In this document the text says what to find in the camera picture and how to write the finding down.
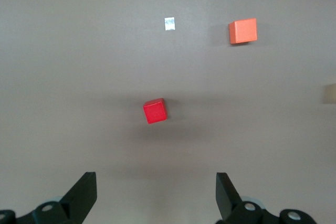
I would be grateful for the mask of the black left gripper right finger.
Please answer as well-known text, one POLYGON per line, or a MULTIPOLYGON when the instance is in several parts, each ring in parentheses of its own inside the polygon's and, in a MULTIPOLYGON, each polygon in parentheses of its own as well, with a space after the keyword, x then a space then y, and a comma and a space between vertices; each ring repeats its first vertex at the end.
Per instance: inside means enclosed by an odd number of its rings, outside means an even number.
POLYGON ((242 200, 227 173, 216 174, 216 203, 222 217, 216 224, 316 224, 300 210, 284 209, 275 216, 255 202, 242 200))

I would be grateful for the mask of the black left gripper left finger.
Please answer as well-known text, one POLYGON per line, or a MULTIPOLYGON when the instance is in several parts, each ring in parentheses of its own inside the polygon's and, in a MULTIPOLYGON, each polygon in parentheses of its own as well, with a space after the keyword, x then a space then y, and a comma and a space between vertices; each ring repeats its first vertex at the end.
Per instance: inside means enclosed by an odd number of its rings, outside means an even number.
POLYGON ((0 224, 82 224, 96 200, 96 173, 86 172, 59 201, 43 203, 21 217, 0 210, 0 224))

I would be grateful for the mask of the red wooden block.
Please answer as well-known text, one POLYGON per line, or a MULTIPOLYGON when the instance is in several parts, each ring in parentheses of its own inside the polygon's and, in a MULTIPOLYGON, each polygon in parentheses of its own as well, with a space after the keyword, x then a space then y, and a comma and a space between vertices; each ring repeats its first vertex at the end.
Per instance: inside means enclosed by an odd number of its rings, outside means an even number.
POLYGON ((143 105, 143 111, 148 124, 165 121, 168 118, 163 98, 147 101, 143 105))

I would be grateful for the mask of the yellow wooden block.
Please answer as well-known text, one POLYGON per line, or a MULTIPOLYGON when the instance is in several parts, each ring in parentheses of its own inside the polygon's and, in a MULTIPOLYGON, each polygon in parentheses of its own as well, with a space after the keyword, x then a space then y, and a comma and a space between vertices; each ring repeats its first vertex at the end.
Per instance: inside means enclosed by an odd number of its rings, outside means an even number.
POLYGON ((324 104, 336 104, 336 83, 324 86, 323 103, 324 104))

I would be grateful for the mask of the orange wooden block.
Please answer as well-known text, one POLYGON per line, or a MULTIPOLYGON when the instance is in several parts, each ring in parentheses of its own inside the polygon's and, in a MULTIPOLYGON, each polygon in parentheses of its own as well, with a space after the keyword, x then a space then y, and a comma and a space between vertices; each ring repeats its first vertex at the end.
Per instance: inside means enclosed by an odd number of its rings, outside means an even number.
POLYGON ((256 41, 257 35, 257 19, 241 19, 231 22, 228 25, 230 44, 240 44, 256 41))

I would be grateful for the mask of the small square tape patch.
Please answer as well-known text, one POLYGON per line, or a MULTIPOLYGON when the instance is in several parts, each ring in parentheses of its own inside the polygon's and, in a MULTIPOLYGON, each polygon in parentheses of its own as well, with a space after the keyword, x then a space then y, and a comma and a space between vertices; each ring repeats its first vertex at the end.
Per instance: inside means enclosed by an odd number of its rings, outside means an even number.
POLYGON ((175 30, 175 18, 174 17, 167 17, 164 19, 165 30, 175 30))

